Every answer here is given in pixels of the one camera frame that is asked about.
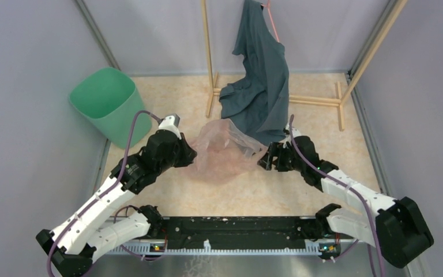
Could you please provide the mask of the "pink plastic trash bag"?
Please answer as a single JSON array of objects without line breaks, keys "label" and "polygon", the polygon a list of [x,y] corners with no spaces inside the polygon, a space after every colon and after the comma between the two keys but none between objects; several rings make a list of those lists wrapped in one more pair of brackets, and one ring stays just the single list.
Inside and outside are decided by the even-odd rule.
[{"label": "pink plastic trash bag", "polygon": [[208,122],[188,143],[197,156],[183,173],[190,179],[217,185],[255,170],[268,150],[266,145],[240,131],[230,119]]}]

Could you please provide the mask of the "green plastic trash bin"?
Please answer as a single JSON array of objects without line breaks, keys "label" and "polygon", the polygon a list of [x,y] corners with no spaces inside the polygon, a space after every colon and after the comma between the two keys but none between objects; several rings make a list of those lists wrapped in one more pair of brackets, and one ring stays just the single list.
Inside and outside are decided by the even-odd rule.
[{"label": "green plastic trash bin", "polygon": [[134,81],[115,68],[102,68],[80,82],[69,102],[112,144],[127,146],[133,117],[145,110]]}]

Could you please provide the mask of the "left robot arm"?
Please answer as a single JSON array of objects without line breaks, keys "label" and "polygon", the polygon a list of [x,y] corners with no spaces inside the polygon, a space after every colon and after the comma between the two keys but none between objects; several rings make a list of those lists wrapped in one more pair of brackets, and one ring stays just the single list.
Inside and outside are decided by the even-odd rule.
[{"label": "left robot arm", "polygon": [[70,218],[52,230],[43,229],[36,240],[47,253],[47,270],[61,276],[83,276],[93,263],[123,243],[162,231],[162,216],[156,207],[144,205],[113,225],[103,223],[124,203],[140,194],[168,169],[187,167],[197,152],[184,134],[158,130],[138,153],[120,160],[100,189]]}]

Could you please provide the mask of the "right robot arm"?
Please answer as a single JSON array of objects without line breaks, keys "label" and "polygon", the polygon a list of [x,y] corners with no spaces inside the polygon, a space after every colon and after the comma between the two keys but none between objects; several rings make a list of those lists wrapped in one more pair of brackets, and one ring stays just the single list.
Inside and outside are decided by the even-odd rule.
[{"label": "right robot arm", "polygon": [[307,136],[271,143],[258,165],[265,170],[296,171],[308,185],[353,208],[329,204],[318,211],[315,230],[323,238],[334,233],[349,235],[374,247],[379,261],[396,268],[404,268],[434,245],[413,199],[396,199],[353,180],[337,165],[321,159]]}]

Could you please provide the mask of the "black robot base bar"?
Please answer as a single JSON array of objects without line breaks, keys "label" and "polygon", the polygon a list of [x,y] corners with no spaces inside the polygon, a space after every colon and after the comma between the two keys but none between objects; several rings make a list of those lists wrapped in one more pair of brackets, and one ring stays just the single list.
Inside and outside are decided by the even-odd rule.
[{"label": "black robot base bar", "polygon": [[145,238],[166,242],[169,250],[200,249],[205,241],[214,250],[293,250],[349,236],[334,233],[312,216],[172,216],[152,226]]}]

